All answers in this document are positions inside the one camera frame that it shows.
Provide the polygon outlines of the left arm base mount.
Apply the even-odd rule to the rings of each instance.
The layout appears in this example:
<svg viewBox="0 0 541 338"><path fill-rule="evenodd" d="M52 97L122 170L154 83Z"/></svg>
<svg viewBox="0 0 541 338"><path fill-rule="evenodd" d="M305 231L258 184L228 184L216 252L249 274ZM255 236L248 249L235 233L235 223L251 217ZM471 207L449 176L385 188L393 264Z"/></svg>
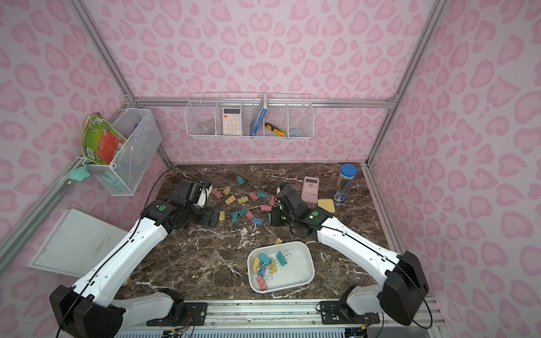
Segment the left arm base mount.
<svg viewBox="0 0 541 338"><path fill-rule="evenodd" d="M159 291L172 298L173 305L167 316L147 321L146 326L184 327L188 323L195 326L204 325L208 309L207 302L186 302L182 294L172 289L162 288Z"/></svg>

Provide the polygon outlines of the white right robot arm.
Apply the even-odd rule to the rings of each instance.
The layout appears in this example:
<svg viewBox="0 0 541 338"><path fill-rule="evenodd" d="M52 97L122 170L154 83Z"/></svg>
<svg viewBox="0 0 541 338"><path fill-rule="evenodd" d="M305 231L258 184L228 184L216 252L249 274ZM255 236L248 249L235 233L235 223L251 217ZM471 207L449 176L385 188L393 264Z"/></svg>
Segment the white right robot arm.
<svg viewBox="0 0 541 338"><path fill-rule="evenodd" d="M276 195L273 225L287 226L340 252L364 269L375 284L351 286L337 301L318 305L323 324L378 324L379 314L409 326L425 304L430 289L420 260L411 252L396 253L349 229L321 207L310 208L293 188Z"/></svg>

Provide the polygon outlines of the yellow binder clip cluster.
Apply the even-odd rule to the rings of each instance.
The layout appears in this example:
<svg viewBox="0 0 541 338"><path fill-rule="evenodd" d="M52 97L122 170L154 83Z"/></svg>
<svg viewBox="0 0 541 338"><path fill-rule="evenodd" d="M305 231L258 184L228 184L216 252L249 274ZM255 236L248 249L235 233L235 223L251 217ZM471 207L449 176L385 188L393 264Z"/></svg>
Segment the yellow binder clip cluster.
<svg viewBox="0 0 541 338"><path fill-rule="evenodd" d="M263 265L263 263L260 262L259 259L255 259L254 264L252 265L252 271L257 274L257 271L259 270L259 267L261 265ZM270 266L267 266L266 273L274 274L274 273L277 273L277 271L278 271L277 261L272 260L272 263L270 264Z"/></svg>

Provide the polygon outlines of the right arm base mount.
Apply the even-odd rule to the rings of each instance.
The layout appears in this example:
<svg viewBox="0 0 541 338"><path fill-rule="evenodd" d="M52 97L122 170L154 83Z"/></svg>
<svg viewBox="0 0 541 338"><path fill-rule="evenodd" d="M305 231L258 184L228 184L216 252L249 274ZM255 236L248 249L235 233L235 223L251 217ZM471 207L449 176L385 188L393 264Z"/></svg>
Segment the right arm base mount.
<svg viewBox="0 0 541 338"><path fill-rule="evenodd" d="M354 286L351 286L338 300L321 301L316 305L316 310L321 314L324 325L359 324L371 326L380 323L378 313L359 315L347 305L347 297L353 289Z"/></svg>

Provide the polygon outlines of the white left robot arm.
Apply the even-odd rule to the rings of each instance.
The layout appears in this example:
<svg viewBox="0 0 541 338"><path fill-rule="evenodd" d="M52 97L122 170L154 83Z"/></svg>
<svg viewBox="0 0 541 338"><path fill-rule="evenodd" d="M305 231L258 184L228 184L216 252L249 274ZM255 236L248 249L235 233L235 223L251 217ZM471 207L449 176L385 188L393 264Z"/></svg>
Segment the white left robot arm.
<svg viewBox="0 0 541 338"><path fill-rule="evenodd" d="M59 332L72 337L115 337L135 325L191 327L204 325L208 305L186 302L180 292L157 292L117 300L118 290L148 253L175 230L191 223L216 225L220 211L207 206L210 182L183 180L166 200L155 200L90 272L72 286L57 287L49 297Z"/></svg>

